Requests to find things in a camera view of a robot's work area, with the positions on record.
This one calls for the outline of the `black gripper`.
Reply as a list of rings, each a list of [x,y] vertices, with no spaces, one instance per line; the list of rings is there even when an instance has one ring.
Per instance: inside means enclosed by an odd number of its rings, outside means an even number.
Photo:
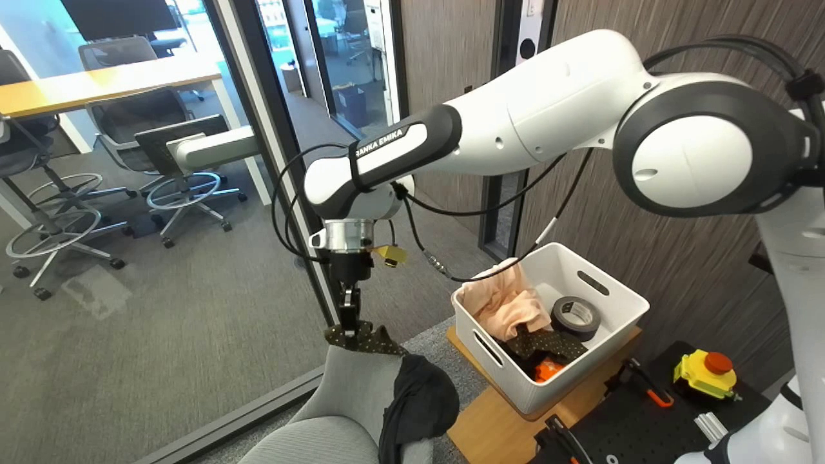
[[[358,329],[360,280],[371,276],[374,225],[368,219],[324,219],[310,235],[310,250],[322,262],[337,301],[341,329]]]

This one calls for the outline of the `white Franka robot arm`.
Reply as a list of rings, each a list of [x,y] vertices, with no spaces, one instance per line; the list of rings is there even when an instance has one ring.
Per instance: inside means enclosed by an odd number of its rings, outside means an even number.
[[[661,216],[749,213],[777,276],[795,378],[755,420],[677,464],[825,464],[823,76],[759,35],[719,35],[769,65],[786,102],[719,72],[666,72],[663,54],[599,29],[316,160],[303,197],[333,266],[368,259],[371,225],[417,170],[501,174],[573,150],[606,150],[637,206]]]

